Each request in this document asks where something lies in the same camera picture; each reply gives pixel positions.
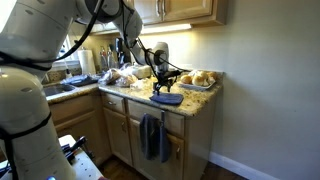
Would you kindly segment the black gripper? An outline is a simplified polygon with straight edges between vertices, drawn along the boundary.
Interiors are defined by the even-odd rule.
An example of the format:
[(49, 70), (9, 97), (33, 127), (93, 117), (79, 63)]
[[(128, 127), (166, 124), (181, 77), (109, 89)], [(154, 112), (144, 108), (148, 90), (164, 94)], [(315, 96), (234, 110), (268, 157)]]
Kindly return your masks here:
[(177, 81), (177, 77), (181, 74), (181, 71), (166, 71), (166, 72), (157, 72), (156, 78), (157, 81), (153, 83), (153, 94), (158, 96), (162, 86), (167, 88), (167, 92), (171, 92), (172, 85)]

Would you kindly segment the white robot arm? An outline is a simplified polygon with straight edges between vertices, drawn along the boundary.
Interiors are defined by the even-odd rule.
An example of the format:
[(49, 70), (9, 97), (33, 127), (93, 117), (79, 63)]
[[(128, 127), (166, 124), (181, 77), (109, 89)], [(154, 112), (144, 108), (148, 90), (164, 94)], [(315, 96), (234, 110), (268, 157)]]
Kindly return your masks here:
[(143, 47), (142, 20), (125, 0), (1, 0), (0, 140), (12, 180), (76, 179), (42, 86), (73, 22), (113, 23), (135, 60), (157, 67), (154, 88), (173, 84), (168, 46)]

